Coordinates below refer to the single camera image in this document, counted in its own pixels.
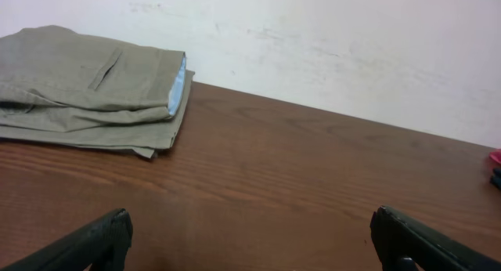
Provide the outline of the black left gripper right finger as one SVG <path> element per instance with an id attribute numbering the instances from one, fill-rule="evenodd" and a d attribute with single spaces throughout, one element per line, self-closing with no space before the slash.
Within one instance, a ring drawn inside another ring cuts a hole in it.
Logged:
<path id="1" fill-rule="evenodd" d="M 370 232 L 383 271 L 500 271 L 500 262 L 388 206 L 373 213 Z"/>

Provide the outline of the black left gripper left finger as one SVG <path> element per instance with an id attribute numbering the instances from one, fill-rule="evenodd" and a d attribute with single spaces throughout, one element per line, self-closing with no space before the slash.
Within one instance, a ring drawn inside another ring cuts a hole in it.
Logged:
<path id="1" fill-rule="evenodd" d="M 128 211 L 114 209 L 2 270 L 123 271 L 132 235 Z"/>

